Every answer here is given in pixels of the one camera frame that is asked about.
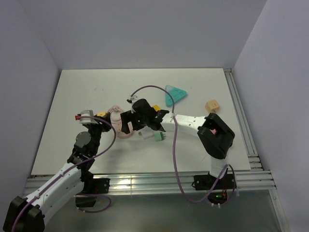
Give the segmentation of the pink round power strip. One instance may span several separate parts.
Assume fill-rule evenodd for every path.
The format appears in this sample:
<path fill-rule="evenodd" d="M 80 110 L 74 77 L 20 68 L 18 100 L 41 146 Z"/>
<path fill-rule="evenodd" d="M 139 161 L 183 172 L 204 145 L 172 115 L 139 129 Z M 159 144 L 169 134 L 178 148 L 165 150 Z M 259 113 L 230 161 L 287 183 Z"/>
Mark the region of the pink round power strip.
<path fill-rule="evenodd" d="M 121 120 L 120 114 L 121 114 L 120 112 L 116 112 L 116 111 L 111 112 L 111 123 L 112 123 L 112 126 L 116 130 L 117 137 L 120 138 L 120 139 L 126 139 L 126 138 L 132 136 L 133 131 L 132 131 L 131 126 L 129 126 L 129 134 L 125 134 L 124 132 L 122 132 L 122 130 L 121 130 L 122 129 L 122 120 Z"/>

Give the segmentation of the green plug adapter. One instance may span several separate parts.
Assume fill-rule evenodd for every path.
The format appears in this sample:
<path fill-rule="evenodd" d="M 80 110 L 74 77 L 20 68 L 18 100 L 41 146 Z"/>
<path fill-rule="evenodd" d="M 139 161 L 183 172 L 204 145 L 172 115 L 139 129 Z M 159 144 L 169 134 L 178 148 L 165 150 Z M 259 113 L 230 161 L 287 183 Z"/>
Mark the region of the green plug adapter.
<path fill-rule="evenodd" d="M 163 132 L 154 133 L 154 139 L 155 139 L 156 142 L 160 142 L 160 141 L 165 140 L 165 137 L 166 137 L 166 135 Z"/>

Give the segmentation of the light yellow plug adapter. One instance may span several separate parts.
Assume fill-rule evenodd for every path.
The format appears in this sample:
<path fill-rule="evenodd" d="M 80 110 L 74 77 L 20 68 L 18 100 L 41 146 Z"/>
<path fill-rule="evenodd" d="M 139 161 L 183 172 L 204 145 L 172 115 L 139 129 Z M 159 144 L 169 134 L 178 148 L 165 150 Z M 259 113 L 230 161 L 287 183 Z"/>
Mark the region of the light yellow plug adapter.
<path fill-rule="evenodd" d="M 104 118 L 106 115 L 107 115 L 106 112 L 100 112 L 96 114 L 97 117 L 101 117 L 101 118 Z"/>

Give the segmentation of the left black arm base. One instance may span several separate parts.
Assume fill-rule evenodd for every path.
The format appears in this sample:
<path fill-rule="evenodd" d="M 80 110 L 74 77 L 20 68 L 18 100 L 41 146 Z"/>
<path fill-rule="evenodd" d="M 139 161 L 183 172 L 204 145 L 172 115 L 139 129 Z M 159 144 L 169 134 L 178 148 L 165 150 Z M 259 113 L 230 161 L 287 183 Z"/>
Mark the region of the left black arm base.
<path fill-rule="evenodd" d="M 102 211 L 109 208 L 112 200 L 106 194 L 109 192 L 109 178 L 94 178 L 85 183 L 85 187 L 80 194 L 75 197 L 75 205 L 78 209 L 92 208 L 99 199 L 107 199 L 108 204 Z"/>

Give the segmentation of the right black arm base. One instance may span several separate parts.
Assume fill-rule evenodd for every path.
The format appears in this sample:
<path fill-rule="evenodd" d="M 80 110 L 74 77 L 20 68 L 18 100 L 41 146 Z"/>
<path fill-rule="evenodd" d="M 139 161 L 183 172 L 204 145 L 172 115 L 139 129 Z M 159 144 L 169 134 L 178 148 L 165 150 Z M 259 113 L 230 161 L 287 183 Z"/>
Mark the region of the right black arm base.
<path fill-rule="evenodd" d="M 216 178 L 210 174 L 194 175 L 192 187 L 196 191 L 210 190 Z M 213 191 L 209 194 L 207 200 L 217 206 L 226 203 L 237 190 L 237 183 L 232 174 L 225 173 L 224 176 L 218 180 Z"/>

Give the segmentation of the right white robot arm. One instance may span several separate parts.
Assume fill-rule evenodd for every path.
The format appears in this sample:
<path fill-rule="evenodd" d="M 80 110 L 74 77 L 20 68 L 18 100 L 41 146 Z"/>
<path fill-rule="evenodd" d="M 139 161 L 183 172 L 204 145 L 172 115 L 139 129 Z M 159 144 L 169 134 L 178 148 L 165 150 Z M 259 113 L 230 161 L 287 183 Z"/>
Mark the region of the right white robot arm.
<path fill-rule="evenodd" d="M 209 183 L 220 188 L 226 181 L 227 153 L 235 133 L 216 114 L 185 116 L 168 110 L 155 110 L 146 99 L 131 101 L 131 109 L 120 114 L 121 132 L 129 134 L 129 124 L 134 131 L 149 127 L 153 131 L 176 131 L 197 136 L 211 157 Z"/>

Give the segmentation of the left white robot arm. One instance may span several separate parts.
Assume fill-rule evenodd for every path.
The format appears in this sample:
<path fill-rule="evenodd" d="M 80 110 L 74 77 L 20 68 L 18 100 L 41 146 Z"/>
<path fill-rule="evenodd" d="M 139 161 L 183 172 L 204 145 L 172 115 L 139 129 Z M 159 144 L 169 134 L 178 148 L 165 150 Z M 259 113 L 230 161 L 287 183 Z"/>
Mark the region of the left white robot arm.
<path fill-rule="evenodd" d="M 102 133 L 113 126 L 109 113 L 91 116 L 82 112 L 75 119 L 87 131 L 76 136 L 72 154 L 57 174 L 25 198 L 17 196 L 11 201 L 3 225 L 5 232 L 42 232 L 73 196 L 92 191 L 94 180 L 89 169 L 103 154 L 98 152 Z"/>

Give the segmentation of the white charger adapter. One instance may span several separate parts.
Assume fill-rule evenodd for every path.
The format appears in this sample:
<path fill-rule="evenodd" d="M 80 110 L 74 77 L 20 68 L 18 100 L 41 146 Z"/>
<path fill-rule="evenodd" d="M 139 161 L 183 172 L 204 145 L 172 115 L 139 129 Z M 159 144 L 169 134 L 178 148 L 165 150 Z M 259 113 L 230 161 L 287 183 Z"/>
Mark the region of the white charger adapter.
<path fill-rule="evenodd" d="M 153 130 L 151 130 L 151 129 L 144 128 L 144 129 L 142 129 L 142 130 L 140 130 L 140 131 L 138 132 L 138 135 L 139 135 L 143 140 L 146 140 L 146 139 L 149 139 L 149 138 L 154 137 L 154 132 L 153 132 Z"/>

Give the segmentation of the yellow cube socket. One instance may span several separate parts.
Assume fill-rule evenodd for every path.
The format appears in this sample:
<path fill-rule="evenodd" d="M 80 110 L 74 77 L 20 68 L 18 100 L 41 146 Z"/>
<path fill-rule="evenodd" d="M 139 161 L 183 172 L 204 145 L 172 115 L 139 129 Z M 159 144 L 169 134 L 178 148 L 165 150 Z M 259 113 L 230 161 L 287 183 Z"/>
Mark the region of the yellow cube socket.
<path fill-rule="evenodd" d="M 154 105 L 153 108 L 156 110 L 156 111 L 160 111 L 161 108 L 158 106 L 158 105 Z"/>

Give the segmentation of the teal triangular power strip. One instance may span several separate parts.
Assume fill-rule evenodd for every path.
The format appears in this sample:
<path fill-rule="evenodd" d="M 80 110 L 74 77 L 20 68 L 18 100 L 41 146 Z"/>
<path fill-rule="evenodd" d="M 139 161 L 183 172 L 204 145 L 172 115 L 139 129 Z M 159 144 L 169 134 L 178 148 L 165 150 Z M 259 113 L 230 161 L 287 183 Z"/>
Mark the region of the teal triangular power strip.
<path fill-rule="evenodd" d="M 172 107 L 173 106 L 171 97 L 173 98 L 174 103 L 177 103 L 187 96 L 187 92 L 185 90 L 179 89 L 179 88 L 171 86 L 171 85 L 166 85 L 165 91 L 167 91 L 169 93 L 169 94 L 167 94 L 167 93 L 165 94 L 166 107 Z"/>

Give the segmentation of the beige cube socket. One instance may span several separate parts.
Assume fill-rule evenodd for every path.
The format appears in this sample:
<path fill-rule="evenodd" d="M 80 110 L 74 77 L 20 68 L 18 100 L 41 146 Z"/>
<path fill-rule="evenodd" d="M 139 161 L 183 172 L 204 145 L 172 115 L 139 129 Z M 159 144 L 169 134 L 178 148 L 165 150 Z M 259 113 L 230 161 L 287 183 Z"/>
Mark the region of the beige cube socket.
<path fill-rule="evenodd" d="M 208 113 L 216 113 L 220 110 L 220 105 L 216 99 L 213 99 L 206 102 L 205 108 Z"/>

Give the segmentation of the aluminium rail frame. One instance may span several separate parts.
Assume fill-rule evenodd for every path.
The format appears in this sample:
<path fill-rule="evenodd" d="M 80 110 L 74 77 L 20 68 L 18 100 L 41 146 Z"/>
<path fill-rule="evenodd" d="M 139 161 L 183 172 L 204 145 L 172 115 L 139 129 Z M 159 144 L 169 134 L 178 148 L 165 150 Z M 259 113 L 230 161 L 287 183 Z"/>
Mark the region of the aluminium rail frame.
<path fill-rule="evenodd" d="M 250 170 L 233 171 L 227 169 L 227 174 L 232 174 L 237 183 L 237 190 L 230 198 L 238 197 L 240 191 L 268 190 L 275 214 L 278 220 L 280 231 L 288 232 L 290 227 L 285 217 L 277 187 L 271 171 L 265 171 L 257 154 L 255 144 L 243 114 L 243 108 L 235 87 L 233 75 L 230 69 L 219 70 L 221 79 L 225 83 L 225 90 L 229 91 L 228 99 L 234 107 L 233 116 L 237 118 L 237 125 L 242 136 L 242 142 L 246 149 L 246 157 L 251 165 Z M 95 173 L 94 178 L 109 178 L 110 187 L 107 196 L 115 195 L 159 195 L 159 194 L 180 194 L 180 193 L 211 193 L 214 189 L 196 191 L 192 187 L 194 175 L 208 174 L 207 171 L 192 172 L 154 172 L 154 173 Z"/>

